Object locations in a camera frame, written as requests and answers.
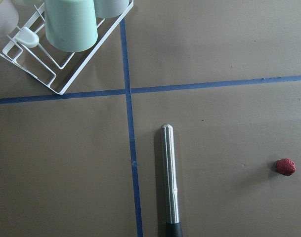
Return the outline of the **grey cup on rack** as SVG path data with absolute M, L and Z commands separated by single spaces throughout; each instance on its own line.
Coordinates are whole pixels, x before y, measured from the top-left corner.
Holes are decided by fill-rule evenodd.
M 113 18 L 121 15 L 128 7 L 129 0 L 94 0 L 96 17 Z

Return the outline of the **green cup on rack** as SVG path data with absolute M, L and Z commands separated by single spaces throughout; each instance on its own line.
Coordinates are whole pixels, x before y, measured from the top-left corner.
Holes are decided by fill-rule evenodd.
M 66 52 L 82 52 L 98 39 L 92 0 L 46 0 L 45 35 L 51 45 Z

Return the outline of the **red strawberry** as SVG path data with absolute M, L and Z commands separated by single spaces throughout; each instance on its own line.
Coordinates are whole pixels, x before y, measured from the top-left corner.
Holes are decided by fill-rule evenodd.
M 276 171 L 284 176 L 290 176 L 296 172 L 296 164 L 288 158 L 280 159 L 276 162 Z

